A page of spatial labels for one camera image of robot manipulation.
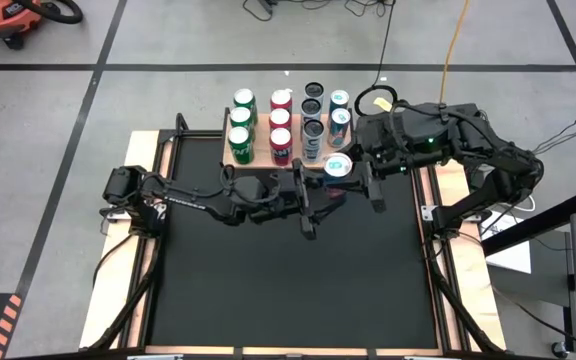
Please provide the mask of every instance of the orange vacuum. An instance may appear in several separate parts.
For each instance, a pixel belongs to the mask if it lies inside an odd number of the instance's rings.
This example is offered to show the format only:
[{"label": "orange vacuum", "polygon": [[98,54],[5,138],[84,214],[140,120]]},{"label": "orange vacuum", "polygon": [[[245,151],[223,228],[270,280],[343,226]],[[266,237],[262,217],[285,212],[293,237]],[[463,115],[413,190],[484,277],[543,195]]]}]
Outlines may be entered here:
[{"label": "orange vacuum", "polygon": [[42,18],[62,24],[77,24],[83,19],[81,9],[73,0],[58,0],[72,11],[62,15],[61,9],[41,0],[0,0],[0,38],[14,50],[24,46],[23,35],[34,30]]}]

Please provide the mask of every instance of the white paper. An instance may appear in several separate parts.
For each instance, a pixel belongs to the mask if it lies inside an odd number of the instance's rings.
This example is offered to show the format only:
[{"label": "white paper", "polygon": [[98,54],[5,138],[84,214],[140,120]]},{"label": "white paper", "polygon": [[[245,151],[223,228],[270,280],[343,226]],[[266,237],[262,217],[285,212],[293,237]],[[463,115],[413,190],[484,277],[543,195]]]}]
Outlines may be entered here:
[{"label": "white paper", "polygon": [[[498,211],[493,211],[492,216],[490,216],[486,221],[481,223],[481,229],[485,229],[490,225],[495,219],[501,215]],[[522,222],[522,219],[517,218],[517,223]],[[491,227],[481,238],[485,241],[487,238],[497,234],[509,227],[514,226],[515,219],[512,215],[504,215],[493,227]],[[526,274],[532,272],[530,265],[530,245],[527,241],[519,245],[515,245],[509,249],[498,252],[494,255],[490,255],[486,258],[486,262],[490,265],[500,266],[506,269],[521,271]]]}]

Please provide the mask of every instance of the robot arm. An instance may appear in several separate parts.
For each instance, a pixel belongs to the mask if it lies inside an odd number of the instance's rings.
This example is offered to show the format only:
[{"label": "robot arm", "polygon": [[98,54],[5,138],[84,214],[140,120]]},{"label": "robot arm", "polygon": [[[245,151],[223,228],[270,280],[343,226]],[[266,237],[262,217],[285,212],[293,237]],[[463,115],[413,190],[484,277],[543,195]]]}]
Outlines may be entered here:
[{"label": "robot arm", "polygon": [[384,204],[375,183],[391,174],[445,164],[450,159],[464,165],[492,166],[494,170],[479,190],[452,206],[432,210],[431,228],[437,235],[454,233],[464,219],[496,203],[523,201],[544,170],[530,151],[500,139],[475,104],[411,106],[397,102],[389,113],[359,118],[355,136],[342,152],[355,166],[370,164],[371,178],[364,185],[376,211]]},{"label": "robot arm", "polygon": [[[386,209],[380,182],[392,174],[450,159],[494,167],[479,190],[452,206],[432,210],[432,235],[439,236],[456,233],[464,219],[491,205],[523,201],[543,176],[541,161],[500,139],[474,104],[396,102],[390,112],[360,117],[350,144],[340,152],[352,159],[353,171],[327,186],[363,193],[376,212]],[[291,170],[272,172],[265,182],[254,176],[235,177],[232,166],[222,165],[220,180],[221,189],[202,194],[141,167],[124,166],[112,171],[103,197],[124,207],[133,219],[133,231],[142,234],[160,231],[161,219],[152,204],[161,199],[205,211],[231,226],[246,218],[259,224],[299,214],[301,232],[310,240],[316,238],[315,226],[344,202],[343,197],[314,196],[323,192],[323,176],[306,169],[300,159],[293,160]],[[315,204],[314,198],[327,200]]]}]

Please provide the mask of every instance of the vacuum hose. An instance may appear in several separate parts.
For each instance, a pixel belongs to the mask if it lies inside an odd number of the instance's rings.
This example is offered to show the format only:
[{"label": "vacuum hose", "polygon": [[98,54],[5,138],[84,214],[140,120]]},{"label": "vacuum hose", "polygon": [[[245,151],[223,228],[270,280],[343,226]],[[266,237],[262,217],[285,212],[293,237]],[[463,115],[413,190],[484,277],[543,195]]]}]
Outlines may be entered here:
[{"label": "vacuum hose", "polygon": [[37,5],[32,2],[32,0],[13,0],[13,2],[25,7],[26,9],[37,13],[46,19],[56,21],[62,24],[78,24],[84,18],[84,14],[81,12],[79,6],[73,0],[57,0],[60,3],[66,5],[72,11],[72,15],[61,15],[50,11],[49,9]]}]

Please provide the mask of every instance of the green can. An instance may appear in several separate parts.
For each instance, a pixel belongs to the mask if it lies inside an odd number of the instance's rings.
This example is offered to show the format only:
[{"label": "green can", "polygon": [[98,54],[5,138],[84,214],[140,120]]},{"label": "green can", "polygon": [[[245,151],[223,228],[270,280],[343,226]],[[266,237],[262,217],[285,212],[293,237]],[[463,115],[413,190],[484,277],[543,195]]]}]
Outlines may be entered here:
[{"label": "green can", "polygon": [[255,141],[255,125],[252,121],[250,110],[247,108],[237,107],[230,110],[230,126],[233,128],[237,126],[245,127],[250,133],[250,139]]},{"label": "green can", "polygon": [[248,129],[245,127],[237,126],[230,129],[228,143],[230,143],[232,155],[238,164],[250,164],[255,158],[252,139],[248,134]]},{"label": "green can", "polygon": [[239,89],[235,91],[233,102],[237,107],[245,107],[246,109],[250,110],[253,124],[257,125],[257,100],[255,99],[255,94],[252,93],[252,90]]}]

